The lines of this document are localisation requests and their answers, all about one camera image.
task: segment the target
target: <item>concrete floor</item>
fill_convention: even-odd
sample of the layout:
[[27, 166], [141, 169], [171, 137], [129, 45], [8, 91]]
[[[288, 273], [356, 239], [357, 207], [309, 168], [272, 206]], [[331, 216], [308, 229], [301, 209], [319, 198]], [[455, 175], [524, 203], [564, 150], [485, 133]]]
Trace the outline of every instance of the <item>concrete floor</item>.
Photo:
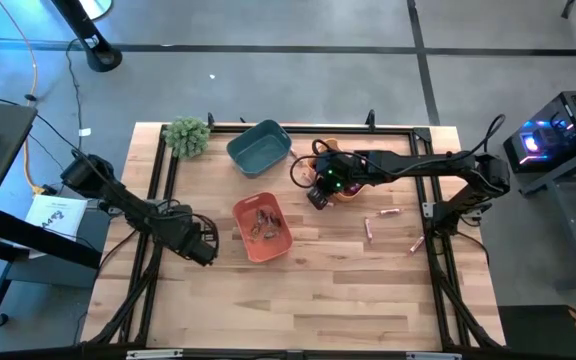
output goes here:
[[[74, 37], [48, 0], [4, 3], [34, 41]], [[559, 17], [564, 3], [417, 0], [417, 8], [428, 47], [574, 49], [572, 28]], [[115, 0], [96, 24], [115, 44], [414, 46], [406, 0]], [[19, 38], [0, 8], [0, 39]], [[36, 56], [39, 111], [75, 141], [64, 53]], [[205, 119], [210, 111], [218, 121], [362, 123], [373, 108], [380, 124], [429, 124], [415, 55], [124, 52], [123, 63], [104, 74], [92, 72], [83, 53], [72, 58], [84, 127], [92, 129], [84, 149], [113, 163], [118, 177], [137, 121]], [[508, 120], [490, 146], [501, 154], [520, 124], [560, 91], [576, 90], [576, 57], [429, 56], [428, 64], [439, 120], [458, 127], [464, 148], [503, 112]], [[0, 97], [22, 102], [31, 70], [25, 50], [0, 50]], [[68, 164], [69, 149], [43, 124], [32, 132]], [[58, 181], [58, 167], [32, 142], [31, 159], [36, 182]], [[24, 217], [31, 194], [19, 160], [1, 187], [0, 208]], [[486, 213], [482, 232], [499, 305], [576, 307], [576, 291], [552, 286], [576, 264], [550, 212], [547, 199], [513, 191]], [[90, 290], [14, 284], [2, 306], [12, 320], [0, 328], [0, 350], [71, 344], [89, 297]]]

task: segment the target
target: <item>blue bowl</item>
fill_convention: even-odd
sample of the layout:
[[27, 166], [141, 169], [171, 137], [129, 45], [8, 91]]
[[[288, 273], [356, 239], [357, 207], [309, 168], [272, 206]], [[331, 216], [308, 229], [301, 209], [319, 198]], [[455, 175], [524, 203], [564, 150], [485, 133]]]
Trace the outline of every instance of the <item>blue bowl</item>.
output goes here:
[[290, 152], [292, 140], [274, 120], [264, 120], [226, 146], [239, 170], [255, 178], [281, 161]]

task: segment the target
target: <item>green plant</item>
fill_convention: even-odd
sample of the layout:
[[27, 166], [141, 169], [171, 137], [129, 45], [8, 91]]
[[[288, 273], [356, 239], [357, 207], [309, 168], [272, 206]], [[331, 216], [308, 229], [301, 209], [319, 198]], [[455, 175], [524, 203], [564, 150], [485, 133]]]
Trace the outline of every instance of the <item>green plant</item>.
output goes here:
[[210, 128], [196, 117], [178, 117], [164, 131], [164, 139], [172, 148], [172, 156], [191, 158], [208, 147]]

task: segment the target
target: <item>wooden tabletop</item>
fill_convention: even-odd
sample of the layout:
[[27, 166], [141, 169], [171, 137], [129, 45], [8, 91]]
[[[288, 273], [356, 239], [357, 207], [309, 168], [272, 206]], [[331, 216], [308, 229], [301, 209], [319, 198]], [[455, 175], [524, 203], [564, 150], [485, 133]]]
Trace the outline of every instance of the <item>wooden tabletop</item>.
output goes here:
[[[145, 197], [161, 123], [135, 127], [122, 182]], [[436, 153], [460, 149], [454, 127], [431, 127]], [[173, 198], [213, 219], [220, 254], [202, 268], [166, 250], [159, 272], [148, 346], [185, 348], [440, 350], [425, 251], [407, 251], [422, 233], [413, 178], [368, 187], [352, 202], [317, 211], [295, 186], [289, 156], [257, 179], [248, 179], [226, 153], [236, 134], [213, 134], [208, 150], [180, 162]], [[309, 154], [315, 138], [291, 134], [293, 148]], [[384, 149], [410, 154], [407, 137], [336, 135], [344, 150]], [[164, 158], [166, 174], [170, 152]], [[162, 197], [165, 175], [159, 185]], [[445, 199], [465, 182], [440, 179]], [[427, 193], [430, 191], [426, 181]], [[294, 238], [290, 251], [263, 264], [250, 262], [232, 216], [233, 205], [259, 192], [273, 193]], [[377, 218], [378, 210], [400, 208]], [[374, 236], [366, 243], [364, 217]], [[480, 239], [477, 229], [460, 230]], [[131, 229], [110, 227], [105, 252]], [[452, 238], [464, 302], [493, 339], [504, 343], [485, 255], [477, 244]], [[96, 335], [126, 296], [137, 240], [122, 248], [95, 284], [82, 339]], [[141, 303], [136, 307], [141, 313]], [[451, 335], [458, 341], [454, 312]], [[133, 335], [140, 316], [133, 321]]]

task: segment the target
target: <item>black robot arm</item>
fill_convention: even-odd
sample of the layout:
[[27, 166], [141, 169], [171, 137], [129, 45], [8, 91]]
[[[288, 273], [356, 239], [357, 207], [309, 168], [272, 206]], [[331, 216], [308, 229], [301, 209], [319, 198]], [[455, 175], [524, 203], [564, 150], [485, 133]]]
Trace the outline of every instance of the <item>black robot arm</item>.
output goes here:
[[[130, 226], [152, 234], [155, 243], [177, 255], [202, 266], [212, 264], [217, 257], [219, 233], [210, 219], [193, 214], [188, 205], [176, 205], [161, 214], [157, 204], [141, 200], [126, 190], [126, 186], [115, 179], [109, 162], [96, 155], [73, 154], [75, 160], [61, 174], [64, 185], [84, 197], [101, 199], [102, 209], [122, 210]], [[201, 220], [205, 229], [193, 222], [193, 217]]]
[[434, 228], [454, 235], [460, 216], [488, 208], [483, 203], [510, 190], [508, 166], [500, 158], [469, 151], [443, 155], [402, 156], [392, 151], [359, 150], [352, 153], [328, 148], [316, 155], [315, 181], [308, 199], [323, 209], [328, 197], [355, 185], [393, 182], [409, 176], [458, 176], [468, 183], [449, 201], [427, 204]]

